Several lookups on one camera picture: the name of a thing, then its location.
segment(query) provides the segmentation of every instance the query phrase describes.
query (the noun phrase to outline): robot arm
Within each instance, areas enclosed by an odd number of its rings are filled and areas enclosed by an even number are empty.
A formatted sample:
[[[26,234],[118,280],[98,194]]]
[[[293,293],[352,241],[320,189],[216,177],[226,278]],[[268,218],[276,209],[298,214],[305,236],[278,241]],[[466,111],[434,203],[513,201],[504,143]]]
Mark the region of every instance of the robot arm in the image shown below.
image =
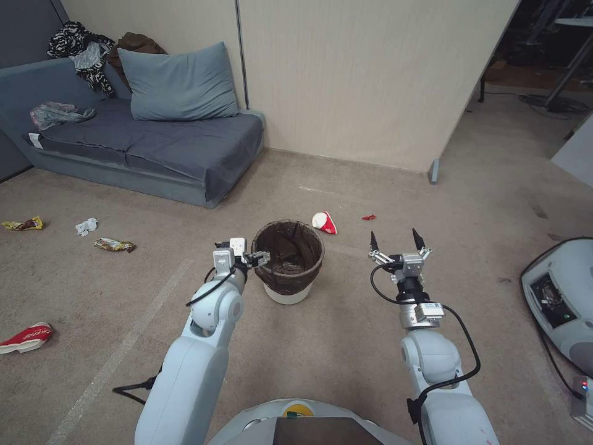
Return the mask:
[[[482,405],[472,396],[467,383],[467,379],[480,368],[473,344],[476,367],[465,375],[459,351],[453,342],[434,331],[440,326],[447,307],[431,302],[423,290],[421,272],[424,260],[432,250],[424,246],[424,240],[415,230],[413,234],[418,252],[387,256],[379,251],[371,233],[369,253],[369,258],[379,265],[378,268],[392,274],[392,282],[399,290],[395,300],[384,298],[399,305],[400,322],[408,331],[401,345],[416,397],[416,400],[408,399],[412,421],[419,423],[421,437],[426,444],[498,445],[490,420]],[[372,275],[371,283],[375,287]]]
[[[245,245],[245,239],[234,238],[214,251],[214,278],[188,304],[190,316],[138,420],[136,444],[204,443],[227,371],[230,338],[243,313],[247,269],[269,261],[267,252],[245,254]]]

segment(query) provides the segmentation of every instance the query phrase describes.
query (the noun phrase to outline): sofa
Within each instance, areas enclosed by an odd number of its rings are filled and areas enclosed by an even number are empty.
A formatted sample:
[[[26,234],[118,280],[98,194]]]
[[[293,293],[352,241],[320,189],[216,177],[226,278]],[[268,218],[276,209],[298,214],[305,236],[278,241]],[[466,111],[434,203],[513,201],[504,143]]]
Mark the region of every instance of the sofa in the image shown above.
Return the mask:
[[[130,91],[115,70],[105,74],[116,97],[91,90],[70,59],[0,69],[0,129],[34,167],[214,208],[262,149],[264,116],[240,110],[203,121],[136,121]],[[94,118],[39,132],[35,106],[55,101],[96,109]],[[35,147],[28,134],[40,133]]]

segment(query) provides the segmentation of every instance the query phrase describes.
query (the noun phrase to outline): candy wrapper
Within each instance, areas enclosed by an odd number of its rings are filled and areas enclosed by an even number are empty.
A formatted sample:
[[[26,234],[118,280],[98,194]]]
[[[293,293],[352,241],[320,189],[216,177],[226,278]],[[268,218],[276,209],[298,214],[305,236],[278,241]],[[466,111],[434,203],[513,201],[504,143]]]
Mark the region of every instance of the candy wrapper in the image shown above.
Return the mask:
[[[95,241],[95,247],[103,250],[109,250],[110,252],[119,252],[120,250],[127,250],[130,253],[136,248],[134,243],[129,241],[118,241],[112,240],[111,238],[99,238]]]
[[[39,218],[39,216],[35,216],[34,218],[28,219],[25,222],[4,221],[2,225],[8,230],[16,230],[19,232],[31,229],[41,230],[43,228],[43,221]]]

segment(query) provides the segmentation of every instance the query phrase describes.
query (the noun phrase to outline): trash can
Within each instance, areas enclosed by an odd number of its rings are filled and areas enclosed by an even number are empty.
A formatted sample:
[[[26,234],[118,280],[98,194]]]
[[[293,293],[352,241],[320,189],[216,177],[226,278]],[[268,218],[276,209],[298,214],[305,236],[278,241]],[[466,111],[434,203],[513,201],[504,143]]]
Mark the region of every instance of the trash can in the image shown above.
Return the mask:
[[[281,304],[302,301],[311,290],[325,253],[319,233],[300,221],[274,221],[263,227],[251,251],[270,253],[270,262],[255,269],[270,298]]]

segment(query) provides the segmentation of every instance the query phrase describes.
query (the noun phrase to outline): floor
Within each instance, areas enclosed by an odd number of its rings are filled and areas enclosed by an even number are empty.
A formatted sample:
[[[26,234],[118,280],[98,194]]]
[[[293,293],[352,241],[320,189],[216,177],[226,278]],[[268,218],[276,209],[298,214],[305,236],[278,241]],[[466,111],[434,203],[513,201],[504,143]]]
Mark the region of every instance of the floor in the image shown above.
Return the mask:
[[[419,443],[406,411],[404,332],[397,309],[371,290],[366,258],[371,230],[396,253],[413,248],[415,227],[434,249],[426,290],[473,335],[482,371],[470,386],[500,443],[591,443],[568,415],[518,287],[524,265],[556,240],[592,234],[593,190],[549,161],[576,120],[548,119],[505,95],[468,109],[438,185],[424,174],[269,150],[215,210],[37,169],[0,184],[0,219],[46,223],[0,231],[0,337],[41,320],[57,329],[40,350],[0,358],[0,443],[133,443],[141,405],[110,388],[158,370],[211,266],[212,243],[324,210],[339,232],[323,235],[326,257],[307,299],[278,305],[250,277],[210,436],[246,407],[306,397]],[[369,213],[377,219],[362,221]],[[77,237],[74,225],[90,217],[98,230]],[[138,248],[105,252],[93,247],[98,237]],[[378,285],[388,289],[388,277]],[[471,369],[455,320],[441,332]]]
[[[486,81],[491,85],[542,88],[550,91],[565,72],[565,68],[513,66],[497,62],[486,70]],[[581,83],[581,80],[589,80],[585,72],[577,72],[564,87],[565,91],[591,93],[591,85]]]

